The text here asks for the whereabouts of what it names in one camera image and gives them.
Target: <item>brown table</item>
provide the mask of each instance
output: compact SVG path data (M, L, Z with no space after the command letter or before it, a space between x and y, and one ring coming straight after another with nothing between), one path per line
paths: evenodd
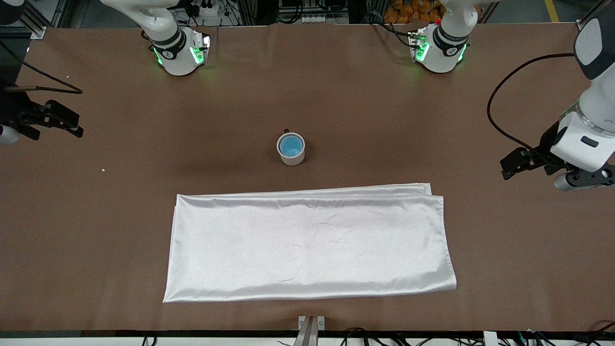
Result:
M615 308L613 190L503 181L516 144L488 123L497 83L569 52L573 24L479 25L436 75L371 26L208 29L209 66L176 78L138 30L50 30L28 61L83 88L32 92L81 114L0 148L0 329L588 330ZM51 81L24 69L21 85ZM530 143L589 85L573 58L502 88L497 122ZM288 167L274 144L307 140ZM430 182L445 197L456 291L406 297L162 304L175 195Z

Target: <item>cup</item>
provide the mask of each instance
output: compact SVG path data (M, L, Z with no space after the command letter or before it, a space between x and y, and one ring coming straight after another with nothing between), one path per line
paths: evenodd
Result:
M277 139L277 152L282 162L289 166L296 166L305 157L306 143L303 137L294 132L284 130L284 134Z

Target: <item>cloth fold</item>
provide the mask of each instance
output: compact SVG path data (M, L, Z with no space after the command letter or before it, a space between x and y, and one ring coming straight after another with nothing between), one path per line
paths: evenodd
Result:
M177 196L163 302L455 289L428 184Z

